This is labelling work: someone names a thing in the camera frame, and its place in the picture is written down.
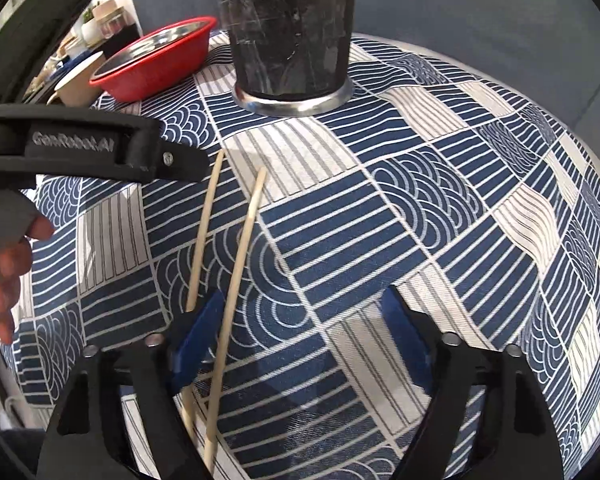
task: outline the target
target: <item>tablecloth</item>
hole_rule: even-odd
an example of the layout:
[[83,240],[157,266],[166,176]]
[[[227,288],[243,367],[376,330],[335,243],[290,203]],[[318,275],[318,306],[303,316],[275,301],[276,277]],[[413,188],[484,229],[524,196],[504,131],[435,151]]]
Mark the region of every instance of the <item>tablecloth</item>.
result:
[[[600,179],[566,127],[523,95],[446,60],[355,37],[353,99],[311,118],[232,101],[228,38],[204,68],[135,104],[164,137],[222,166],[201,294],[226,290],[254,176],[267,181],[224,375],[216,478],[388,480],[428,403],[379,304],[405,300],[475,346],[522,346],[570,478],[600,441]],[[57,227],[34,244],[4,355],[48,421],[85,344],[115,348],[182,311],[206,182],[140,186],[44,177]],[[196,382],[206,410],[213,349]],[[482,394],[467,406],[451,474]],[[157,476],[132,394],[139,469]],[[198,432],[203,433],[203,421]]]

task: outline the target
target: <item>finger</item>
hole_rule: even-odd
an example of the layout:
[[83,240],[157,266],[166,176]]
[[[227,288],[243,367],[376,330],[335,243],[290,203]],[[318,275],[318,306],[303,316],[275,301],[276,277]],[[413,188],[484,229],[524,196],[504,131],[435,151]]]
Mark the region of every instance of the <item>finger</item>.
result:
[[11,310],[20,298],[20,279],[17,276],[0,283],[0,314]]
[[39,215],[29,226],[27,236],[36,240],[49,240],[56,228],[46,216]]
[[0,314],[0,342],[5,345],[13,343],[13,332],[15,323],[11,312],[3,312]]
[[0,272],[5,278],[22,276],[29,272],[33,262],[31,245],[25,238],[0,253]]

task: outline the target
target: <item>red bowl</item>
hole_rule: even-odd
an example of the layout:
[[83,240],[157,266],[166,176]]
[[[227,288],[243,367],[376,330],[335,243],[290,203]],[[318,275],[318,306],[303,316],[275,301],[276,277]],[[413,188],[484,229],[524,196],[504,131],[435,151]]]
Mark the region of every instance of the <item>red bowl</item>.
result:
[[[175,31],[199,22],[208,23],[173,39]],[[140,101],[158,93],[202,66],[209,50],[209,34],[217,22],[211,16],[202,16],[159,28],[110,57],[91,76],[89,84],[122,102]],[[157,41],[167,43],[156,45]]]

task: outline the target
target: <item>black cylindrical container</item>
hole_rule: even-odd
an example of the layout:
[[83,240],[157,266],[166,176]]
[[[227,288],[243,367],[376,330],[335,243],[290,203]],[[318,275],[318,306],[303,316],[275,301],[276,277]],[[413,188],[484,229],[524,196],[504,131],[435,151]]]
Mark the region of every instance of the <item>black cylindrical container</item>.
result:
[[354,0],[223,0],[238,86],[303,101],[346,82]]

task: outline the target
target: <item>mug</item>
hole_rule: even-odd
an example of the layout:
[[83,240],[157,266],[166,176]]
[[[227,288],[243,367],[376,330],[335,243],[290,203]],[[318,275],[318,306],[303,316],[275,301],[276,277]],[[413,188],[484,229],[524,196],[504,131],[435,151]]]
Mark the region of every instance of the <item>mug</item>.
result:
[[102,89],[89,85],[89,79],[104,62],[104,54],[97,52],[79,63],[60,80],[46,104],[49,105],[59,98],[65,106],[71,108],[91,106],[102,93]]

